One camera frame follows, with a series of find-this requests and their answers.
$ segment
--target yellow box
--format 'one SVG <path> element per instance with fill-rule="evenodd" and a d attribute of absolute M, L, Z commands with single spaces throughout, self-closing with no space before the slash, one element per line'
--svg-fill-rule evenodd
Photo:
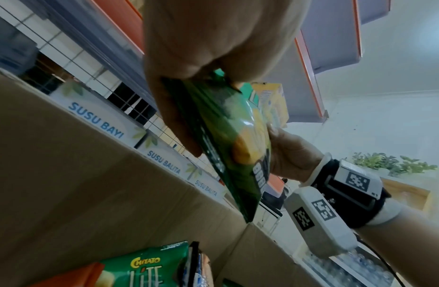
<path fill-rule="evenodd" d="M 252 83 L 251 86 L 259 97 L 258 105 L 267 121 L 275 127 L 284 127 L 289 120 L 289 112 L 282 84 Z"/>

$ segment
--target wrist-mounted device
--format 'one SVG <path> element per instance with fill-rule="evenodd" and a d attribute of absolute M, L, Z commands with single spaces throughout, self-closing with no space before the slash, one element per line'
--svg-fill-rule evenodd
<path fill-rule="evenodd" d="M 376 174 L 345 160 L 330 160 L 311 184 L 350 228 L 366 225 L 391 195 Z"/>

